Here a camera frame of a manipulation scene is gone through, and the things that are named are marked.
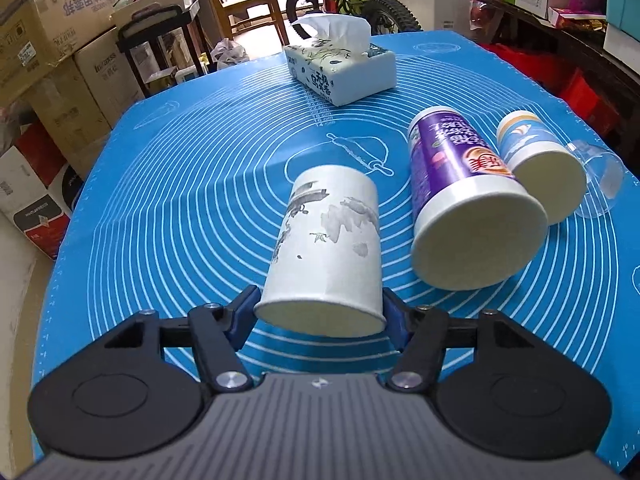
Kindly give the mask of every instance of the blue and white paper cup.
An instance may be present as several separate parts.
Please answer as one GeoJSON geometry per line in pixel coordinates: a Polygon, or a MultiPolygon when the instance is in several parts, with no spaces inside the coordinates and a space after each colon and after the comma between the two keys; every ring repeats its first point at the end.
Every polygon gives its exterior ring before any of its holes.
{"type": "Polygon", "coordinates": [[[536,114],[511,112],[500,121],[496,137],[500,156],[545,208],[549,225],[576,210],[587,191],[584,168],[536,114]]]}
{"type": "Polygon", "coordinates": [[[409,150],[418,277],[472,290],[531,261],[545,239],[545,211],[460,113],[421,111],[409,126],[409,150]]]}

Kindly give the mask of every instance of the white tissue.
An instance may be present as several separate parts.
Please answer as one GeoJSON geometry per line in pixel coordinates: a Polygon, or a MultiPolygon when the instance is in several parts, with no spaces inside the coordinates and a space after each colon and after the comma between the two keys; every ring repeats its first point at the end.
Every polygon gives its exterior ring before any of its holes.
{"type": "Polygon", "coordinates": [[[330,40],[337,48],[344,48],[354,54],[369,50],[371,26],[364,18],[318,12],[301,16],[295,23],[309,25],[316,30],[316,38],[330,40]]]}

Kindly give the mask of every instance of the transparent plastic cup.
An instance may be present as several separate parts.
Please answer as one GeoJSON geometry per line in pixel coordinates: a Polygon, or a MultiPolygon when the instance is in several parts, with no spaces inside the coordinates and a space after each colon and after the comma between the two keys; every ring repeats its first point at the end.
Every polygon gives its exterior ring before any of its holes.
{"type": "Polygon", "coordinates": [[[609,212],[616,204],[625,165],[619,156],[583,140],[574,140],[567,148],[581,161],[587,174],[587,192],[575,211],[583,218],[597,218],[609,212]]]}

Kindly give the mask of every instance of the metal bolt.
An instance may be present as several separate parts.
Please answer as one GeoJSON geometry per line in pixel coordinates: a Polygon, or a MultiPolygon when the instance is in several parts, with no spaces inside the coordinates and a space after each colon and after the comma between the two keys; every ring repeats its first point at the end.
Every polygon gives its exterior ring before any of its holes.
{"type": "Polygon", "coordinates": [[[400,372],[391,377],[391,382],[398,388],[409,390],[422,383],[422,377],[415,372],[400,372]]]}
{"type": "Polygon", "coordinates": [[[223,372],[216,377],[216,382],[219,386],[222,386],[227,390],[233,390],[234,388],[244,386],[248,380],[249,378],[240,372],[223,372]]]}

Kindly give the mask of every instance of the paper cup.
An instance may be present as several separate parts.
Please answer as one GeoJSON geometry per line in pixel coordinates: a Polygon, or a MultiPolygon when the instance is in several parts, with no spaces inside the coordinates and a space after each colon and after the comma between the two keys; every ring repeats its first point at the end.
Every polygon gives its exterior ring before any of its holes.
{"type": "Polygon", "coordinates": [[[384,330],[378,192],[368,176],[318,166],[296,179],[255,315],[311,335],[384,330]]]}
{"type": "Polygon", "coordinates": [[[446,290],[494,285],[546,236],[540,202],[457,111],[431,107],[409,126],[418,277],[446,290]]]}
{"type": "Polygon", "coordinates": [[[496,137],[500,156],[545,208],[549,225],[577,209],[587,191],[582,164],[536,114],[526,110],[508,114],[500,121],[496,137]]]}

